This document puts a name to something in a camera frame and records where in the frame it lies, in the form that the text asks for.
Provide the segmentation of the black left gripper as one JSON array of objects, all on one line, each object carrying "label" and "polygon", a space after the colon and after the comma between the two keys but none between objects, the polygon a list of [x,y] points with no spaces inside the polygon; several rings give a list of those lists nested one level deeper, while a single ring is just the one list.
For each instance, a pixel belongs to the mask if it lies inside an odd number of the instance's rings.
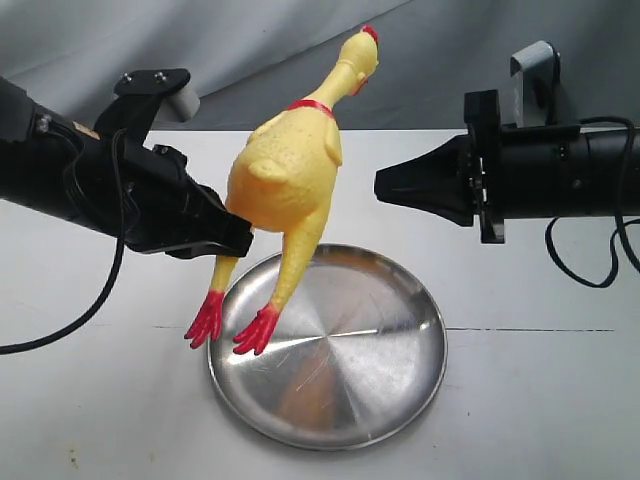
[{"label": "black left gripper", "polygon": [[64,170],[74,222],[120,238],[138,253],[180,260],[245,257],[251,224],[228,210],[213,189],[195,182],[185,160],[164,145],[142,146],[124,128],[87,144]]}]

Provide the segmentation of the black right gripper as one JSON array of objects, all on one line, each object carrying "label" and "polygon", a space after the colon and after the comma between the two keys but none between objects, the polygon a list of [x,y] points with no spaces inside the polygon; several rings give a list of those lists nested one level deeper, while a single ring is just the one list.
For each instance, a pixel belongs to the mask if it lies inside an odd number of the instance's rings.
[{"label": "black right gripper", "polygon": [[376,172],[376,198],[421,210],[462,227],[474,224],[472,202],[457,192],[468,184],[461,166],[470,139],[469,167],[484,244],[503,244],[507,219],[572,217],[584,199],[572,187],[585,162],[577,124],[516,127],[501,123],[496,90],[464,96],[467,135]]}]

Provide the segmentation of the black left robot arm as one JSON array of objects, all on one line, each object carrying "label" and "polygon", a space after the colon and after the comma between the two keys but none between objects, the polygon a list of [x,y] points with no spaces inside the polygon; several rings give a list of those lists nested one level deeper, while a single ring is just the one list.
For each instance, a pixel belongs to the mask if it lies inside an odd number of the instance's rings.
[{"label": "black left robot arm", "polygon": [[114,100],[86,127],[1,81],[1,197],[103,233],[128,249],[181,260],[242,258],[253,241],[248,221],[187,172],[186,156],[144,142],[157,115],[191,119],[199,99],[184,68],[121,76]]}]

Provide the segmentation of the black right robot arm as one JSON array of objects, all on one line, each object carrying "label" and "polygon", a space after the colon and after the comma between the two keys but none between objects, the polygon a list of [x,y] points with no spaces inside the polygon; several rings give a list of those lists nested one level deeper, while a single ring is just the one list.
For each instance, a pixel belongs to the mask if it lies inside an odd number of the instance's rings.
[{"label": "black right robot arm", "polygon": [[484,244],[504,243],[507,219],[638,214],[639,147],[623,159],[626,128],[504,124],[495,90],[466,93],[464,121],[466,133],[377,171],[376,198],[478,224]]}]

